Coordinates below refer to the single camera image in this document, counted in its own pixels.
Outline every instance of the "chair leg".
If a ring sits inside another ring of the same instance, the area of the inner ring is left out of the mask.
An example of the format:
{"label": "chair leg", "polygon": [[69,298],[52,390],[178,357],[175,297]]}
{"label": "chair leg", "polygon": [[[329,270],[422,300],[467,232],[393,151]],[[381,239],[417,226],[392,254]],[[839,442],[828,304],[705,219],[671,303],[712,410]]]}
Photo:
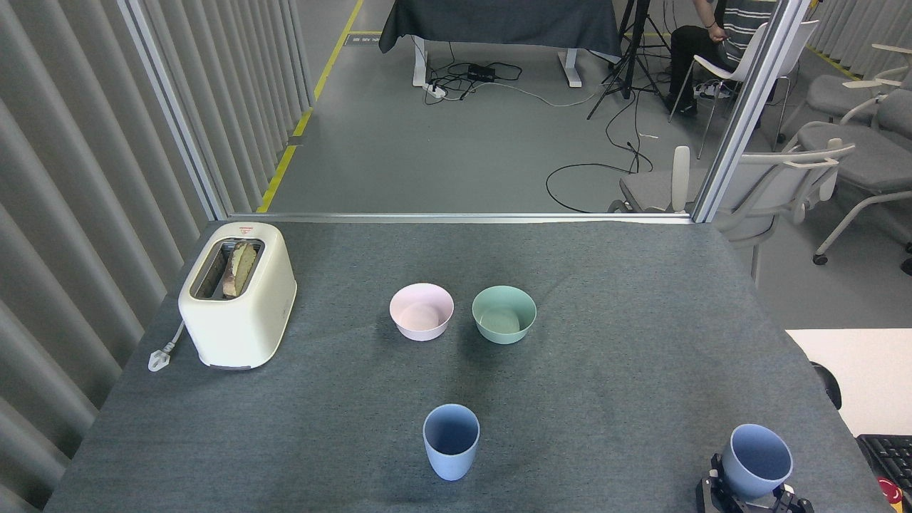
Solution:
{"label": "chair leg", "polygon": [[833,245],[833,242],[835,242],[836,239],[839,238],[839,236],[845,231],[845,229],[849,226],[849,224],[852,223],[852,221],[854,221],[855,218],[858,217],[858,214],[861,213],[861,211],[864,210],[866,207],[868,207],[869,205],[872,205],[872,204],[886,203],[886,202],[902,200],[902,199],[906,199],[906,198],[912,198],[912,191],[904,191],[902,193],[891,193],[891,194],[882,194],[879,196],[871,196],[869,198],[866,198],[864,201],[860,202],[859,204],[855,205],[855,207],[853,207],[852,210],[850,210],[849,213],[845,215],[843,220],[833,230],[833,233],[831,233],[830,236],[828,236],[826,238],[826,240],[824,240],[824,243],[821,244],[820,247],[818,247],[816,251],[814,251],[814,263],[817,264],[818,261],[819,261],[818,265],[822,265],[822,264],[826,263],[826,258],[825,257],[821,258],[824,255],[824,253],[826,252],[826,250],[829,249],[830,246]]}
{"label": "chair leg", "polygon": [[753,256],[751,258],[751,277],[753,284],[760,288],[760,245],[753,247]]}
{"label": "chair leg", "polygon": [[684,84],[687,83],[687,79],[690,78],[690,73],[693,71],[693,63],[690,63],[690,68],[687,70],[687,75],[684,76],[684,83],[681,84],[681,88],[678,89],[678,97],[675,98],[675,104],[671,107],[671,113],[668,115],[668,122],[671,123],[671,118],[675,116],[675,110],[678,109],[678,102],[681,101],[681,94],[684,93]]}
{"label": "chair leg", "polygon": [[710,118],[706,120],[706,128],[703,129],[703,140],[700,141],[700,150],[697,152],[697,160],[700,159],[700,156],[703,154],[703,146],[706,146],[706,134],[710,133],[710,123],[712,123],[712,114],[716,111],[716,103],[719,102],[719,89],[721,85],[716,87],[716,94],[712,97],[712,109],[710,109]]}
{"label": "chair leg", "polygon": [[800,114],[801,111],[804,110],[805,105],[807,105],[807,101],[802,101],[801,104],[798,105],[798,107],[795,107],[795,110],[791,114],[789,114],[789,119],[785,120],[785,122],[782,124],[782,126],[779,127],[780,133],[785,133],[785,131],[788,130],[789,127],[792,126],[792,123],[794,123],[795,120],[798,119],[798,114]]}
{"label": "chair leg", "polygon": [[772,149],[774,151],[776,149],[776,144],[785,142],[785,134],[782,133],[782,118],[785,117],[785,106],[789,103],[789,92],[792,90],[792,81],[788,77],[779,77],[779,79],[785,79],[785,98],[782,99],[782,112],[779,113],[779,124],[776,125],[776,139],[772,144]]}

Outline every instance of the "sneaker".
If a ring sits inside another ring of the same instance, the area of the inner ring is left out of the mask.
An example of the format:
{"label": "sneaker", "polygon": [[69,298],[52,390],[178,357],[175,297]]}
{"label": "sneaker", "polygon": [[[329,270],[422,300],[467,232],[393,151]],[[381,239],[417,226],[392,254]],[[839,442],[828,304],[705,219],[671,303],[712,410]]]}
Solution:
{"label": "sneaker", "polygon": [[[665,108],[671,113],[671,108],[674,106],[675,98],[669,94],[665,98]],[[690,102],[688,102],[685,99],[681,99],[681,102],[678,104],[678,110],[675,111],[675,113],[686,118],[693,118],[697,115],[697,101],[690,99]]]}

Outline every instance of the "green bowl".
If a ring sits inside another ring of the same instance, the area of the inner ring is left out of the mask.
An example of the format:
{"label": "green bowl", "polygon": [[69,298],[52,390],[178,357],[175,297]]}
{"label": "green bowl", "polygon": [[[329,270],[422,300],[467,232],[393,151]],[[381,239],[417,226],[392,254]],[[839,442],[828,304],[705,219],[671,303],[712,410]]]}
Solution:
{"label": "green bowl", "polygon": [[521,340],[535,322],[535,301],[516,287],[486,288],[472,302],[475,325],[485,339],[495,344]]}

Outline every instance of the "white table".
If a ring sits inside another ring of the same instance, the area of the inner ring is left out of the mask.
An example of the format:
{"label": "white table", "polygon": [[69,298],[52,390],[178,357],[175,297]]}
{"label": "white table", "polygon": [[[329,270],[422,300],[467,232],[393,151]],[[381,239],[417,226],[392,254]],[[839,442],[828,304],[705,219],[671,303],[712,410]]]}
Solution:
{"label": "white table", "polygon": [[787,332],[839,381],[852,434],[912,434],[912,330]]}

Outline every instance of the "red object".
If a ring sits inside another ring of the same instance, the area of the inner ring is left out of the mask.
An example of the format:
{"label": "red object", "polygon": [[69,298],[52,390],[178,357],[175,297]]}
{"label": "red object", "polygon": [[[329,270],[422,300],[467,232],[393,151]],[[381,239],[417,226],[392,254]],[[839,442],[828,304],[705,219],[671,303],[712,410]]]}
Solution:
{"label": "red object", "polygon": [[877,484],[880,485],[880,491],[884,492],[884,497],[890,504],[897,504],[903,500],[903,491],[893,481],[886,477],[878,477]]}

